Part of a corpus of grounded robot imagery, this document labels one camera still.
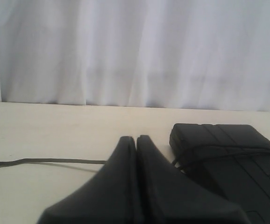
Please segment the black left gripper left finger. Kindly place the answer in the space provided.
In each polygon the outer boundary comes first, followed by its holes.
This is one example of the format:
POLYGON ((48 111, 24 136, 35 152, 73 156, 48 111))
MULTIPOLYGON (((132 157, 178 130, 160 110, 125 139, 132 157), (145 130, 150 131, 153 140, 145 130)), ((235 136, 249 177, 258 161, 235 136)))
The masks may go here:
POLYGON ((121 137, 100 171, 77 191, 48 207, 40 224, 136 224, 136 149, 121 137))

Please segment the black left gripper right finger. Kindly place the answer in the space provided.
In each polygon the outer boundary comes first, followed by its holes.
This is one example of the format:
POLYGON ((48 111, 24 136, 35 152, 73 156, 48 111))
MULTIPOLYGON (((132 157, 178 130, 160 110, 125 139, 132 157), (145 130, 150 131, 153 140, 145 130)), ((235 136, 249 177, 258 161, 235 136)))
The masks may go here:
POLYGON ((137 174, 148 224, 248 224, 242 208, 174 167, 151 138, 137 139, 137 174))

